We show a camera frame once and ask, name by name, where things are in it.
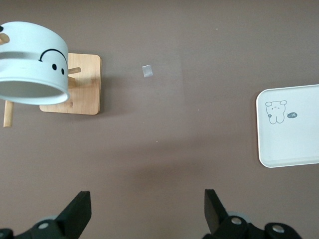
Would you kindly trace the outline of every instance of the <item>white mug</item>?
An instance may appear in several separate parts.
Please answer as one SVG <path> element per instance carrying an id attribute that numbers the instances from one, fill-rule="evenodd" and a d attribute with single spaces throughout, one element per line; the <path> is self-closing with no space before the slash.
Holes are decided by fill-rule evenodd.
<path id="1" fill-rule="evenodd" d="M 1 26 L 10 41 L 0 45 L 0 98 L 30 105 L 68 100 L 65 41 L 55 32 L 29 22 Z"/>

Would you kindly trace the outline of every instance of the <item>wooden peg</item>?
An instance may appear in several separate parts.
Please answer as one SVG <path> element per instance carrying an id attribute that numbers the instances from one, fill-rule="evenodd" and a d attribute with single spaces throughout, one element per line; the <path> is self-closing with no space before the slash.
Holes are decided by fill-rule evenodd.
<path id="1" fill-rule="evenodd" d="M 76 87 L 76 81 L 75 81 L 75 78 L 73 77 L 69 77 L 68 76 L 68 86 L 69 86 L 69 89 L 71 88 L 75 88 Z"/>
<path id="2" fill-rule="evenodd" d="M 8 35 L 4 33 L 0 33 L 0 45 L 8 43 L 9 41 L 10 41 L 10 38 L 8 37 Z"/>
<path id="3" fill-rule="evenodd" d="M 3 126 L 12 127 L 12 120 L 13 120 L 13 102 L 5 101 Z"/>
<path id="4" fill-rule="evenodd" d="M 80 67 L 75 67 L 75 68 L 72 68 L 72 69 L 68 70 L 68 75 L 79 73 L 79 72 L 81 72 L 81 68 Z"/>

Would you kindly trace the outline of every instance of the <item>cartoon bear drawing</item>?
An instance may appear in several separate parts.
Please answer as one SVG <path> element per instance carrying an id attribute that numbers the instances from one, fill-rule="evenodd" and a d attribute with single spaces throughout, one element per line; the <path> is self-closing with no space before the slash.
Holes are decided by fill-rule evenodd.
<path id="1" fill-rule="evenodd" d="M 266 102 L 266 111 L 271 124 L 284 122 L 287 101 Z"/>

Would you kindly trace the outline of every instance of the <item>silver screw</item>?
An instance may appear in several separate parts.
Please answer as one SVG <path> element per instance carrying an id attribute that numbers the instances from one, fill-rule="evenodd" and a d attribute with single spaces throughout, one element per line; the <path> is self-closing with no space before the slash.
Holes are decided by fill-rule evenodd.
<path id="1" fill-rule="evenodd" d="M 284 232 L 285 232 L 285 230 L 283 229 L 283 227 L 280 226 L 280 225 L 273 225 L 273 230 L 274 230 L 275 232 L 277 232 L 277 233 L 284 233 Z"/>
<path id="2" fill-rule="evenodd" d="M 49 226 L 49 223 L 42 223 L 38 226 L 39 229 L 45 229 Z"/>
<path id="3" fill-rule="evenodd" d="M 231 219 L 231 222 L 233 224 L 236 224 L 236 225 L 240 225 L 241 224 L 241 220 L 239 218 L 232 218 Z"/>

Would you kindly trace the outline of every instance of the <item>plastic tray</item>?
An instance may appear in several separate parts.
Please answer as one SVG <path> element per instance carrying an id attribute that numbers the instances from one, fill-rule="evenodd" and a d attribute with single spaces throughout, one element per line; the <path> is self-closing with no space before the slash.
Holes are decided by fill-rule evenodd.
<path id="1" fill-rule="evenodd" d="M 256 107 L 264 166 L 319 163 L 319 85 L 264 90 Z"/>

